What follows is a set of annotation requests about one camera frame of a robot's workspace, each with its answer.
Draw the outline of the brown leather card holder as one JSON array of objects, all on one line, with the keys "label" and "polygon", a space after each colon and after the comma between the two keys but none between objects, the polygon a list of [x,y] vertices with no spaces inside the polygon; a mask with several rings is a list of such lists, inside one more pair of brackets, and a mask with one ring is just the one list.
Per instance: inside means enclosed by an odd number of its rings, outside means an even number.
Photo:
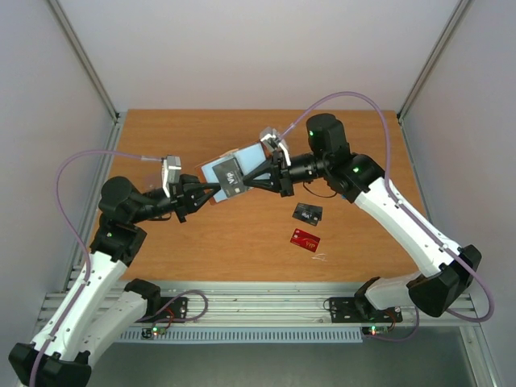
[{"label": "brown leather card holder", "polygon": [[[205,161],[198,165],[196,170],[200,175],[200,179],[208,183],[218,183],[218,179],[215,176],[212,167],[232,157],[237,159],[243,176],[245,176],[247,173],[250,173],[266,159],[264,149],[258,143],[253,143],[248,146],[244,146],[243,148],[236,148],[222,154],[221,156],[217,156],[212,160]],[[225,193],[222,191],[222,189],[220,189],[220,191],[214,196],[215,203],[211,205],[214,206],[221,202],[225,202],[228,199],[232,198],[226,198]]]}]

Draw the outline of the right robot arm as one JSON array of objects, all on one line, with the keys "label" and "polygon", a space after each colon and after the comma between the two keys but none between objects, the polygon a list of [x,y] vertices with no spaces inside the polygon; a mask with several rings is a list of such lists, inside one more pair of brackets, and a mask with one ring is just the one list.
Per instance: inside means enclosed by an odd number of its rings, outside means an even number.
[{"label": "right robot arm", "polygon": [[461,247],[438,231],[396,189],[385,170],[370,156],[351,151],[344,126],[333,114],[307,120],[310,152],[289,154],[276,130],[260,135],[268,155],[247,173],[246,186],[293,195],[297,183],[322,178],[336,193],[374,218],[404,248],[418,270],[394,278],[374,277],[354,295],[355,309],[364,320],[395,306],[414,306],[438,318],[471,285],[481,253]]}]

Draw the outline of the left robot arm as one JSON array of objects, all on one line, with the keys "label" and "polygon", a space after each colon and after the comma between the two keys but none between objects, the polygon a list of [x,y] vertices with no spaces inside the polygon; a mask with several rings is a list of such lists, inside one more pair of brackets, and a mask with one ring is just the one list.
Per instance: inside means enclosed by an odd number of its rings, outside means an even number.
[{"label": "left robot arm", "polygon": [[136,279],[100,318],[95,314],[129,268],[147,236],[140,222],[175,214],[184,222],[219,190],[182,174],[163,188],[141,193],[125,177],[112,177],[101,190],[101,216],[81,272],[56,313],[30,343],[17,343],[8,356],[25,386],[85,386],[95,362],[132,323],[155,320],[165,306],[158,285]]}]

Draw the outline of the red VIP card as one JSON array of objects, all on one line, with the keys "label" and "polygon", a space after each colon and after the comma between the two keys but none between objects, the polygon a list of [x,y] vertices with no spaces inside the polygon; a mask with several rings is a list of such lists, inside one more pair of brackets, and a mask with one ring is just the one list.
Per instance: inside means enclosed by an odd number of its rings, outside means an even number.
[{"label": "red VIP card", "polygon": [[310,252],[316,252],[320,243],[320,238],[311,233],[296,228],[290,239],[290,243]]}]

